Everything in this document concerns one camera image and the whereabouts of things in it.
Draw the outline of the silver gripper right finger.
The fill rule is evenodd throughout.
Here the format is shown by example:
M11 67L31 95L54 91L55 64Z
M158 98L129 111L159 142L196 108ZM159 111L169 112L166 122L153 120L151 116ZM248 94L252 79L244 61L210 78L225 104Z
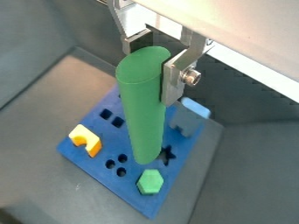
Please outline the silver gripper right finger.
M198 84L202 76L196 69L198 60L216 46L213 39L186 27L182 28L181 42L186 49L164 64L162 103L166 107L184 96L185 86Z

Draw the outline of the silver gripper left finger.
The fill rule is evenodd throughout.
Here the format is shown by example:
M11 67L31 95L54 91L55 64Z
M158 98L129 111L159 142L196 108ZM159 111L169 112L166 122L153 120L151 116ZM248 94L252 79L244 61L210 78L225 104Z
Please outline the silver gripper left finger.
M125 54L154 44L154 33L147 28L151 12L134 0L107 0L107 6L121 32Z

